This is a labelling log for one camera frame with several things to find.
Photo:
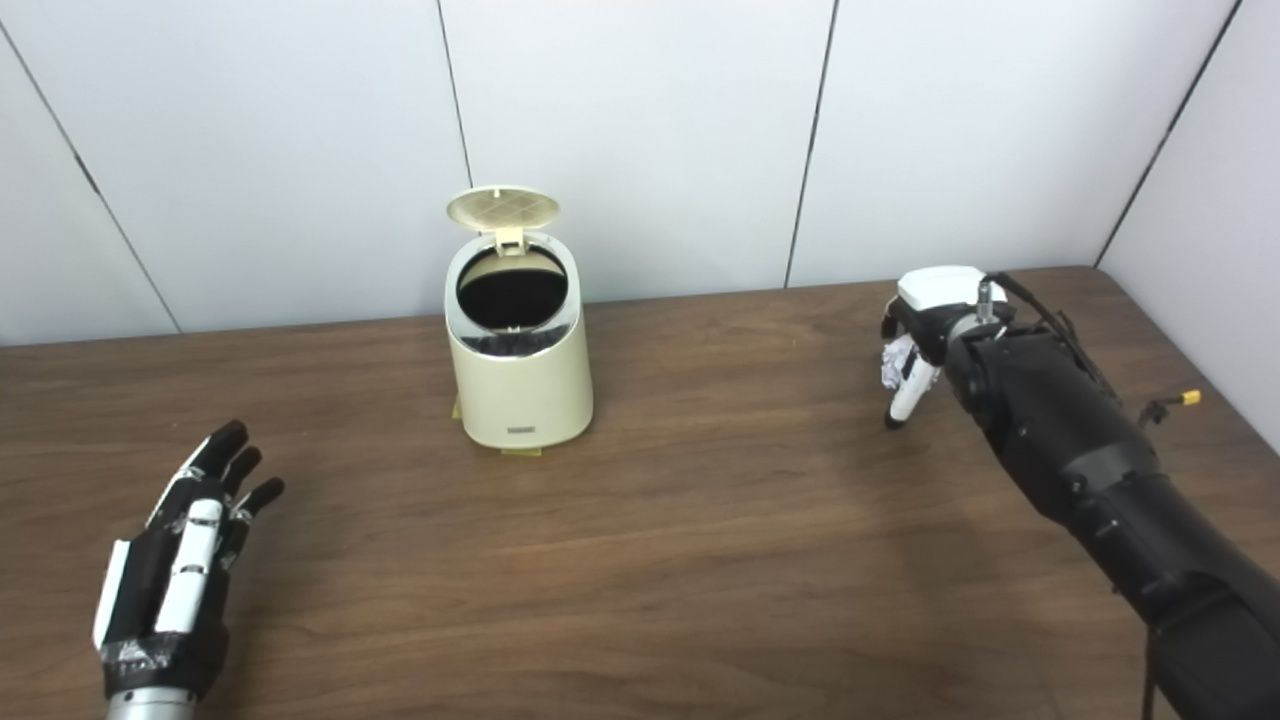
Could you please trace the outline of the white and black right hand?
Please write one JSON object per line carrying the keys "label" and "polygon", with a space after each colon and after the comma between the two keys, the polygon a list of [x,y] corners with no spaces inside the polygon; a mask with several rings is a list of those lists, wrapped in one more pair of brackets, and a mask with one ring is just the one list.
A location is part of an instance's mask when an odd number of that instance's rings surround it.
{"label": "white and black right hand", "polygon": [[978,331],[996,333],[1015,315],[1006,291],[975,266],[927,266],[902,275],[879,325],[881,382],[893,391],[886,427],[906,424],[938,380],[952,343]]}

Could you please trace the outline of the white and black left hand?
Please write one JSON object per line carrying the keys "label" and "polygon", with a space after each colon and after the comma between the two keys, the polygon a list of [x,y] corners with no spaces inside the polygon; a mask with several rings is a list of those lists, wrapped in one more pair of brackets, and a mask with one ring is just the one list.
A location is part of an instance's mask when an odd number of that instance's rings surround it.
{"label": "white and black left hand", "polygon": [[141,532],[118,539],[92,639],[110,719],[192,719],[227,664],[230,571],[260,512],[285,491],[243,491],[261,462],[243,421],[207,436],[169,482]]}

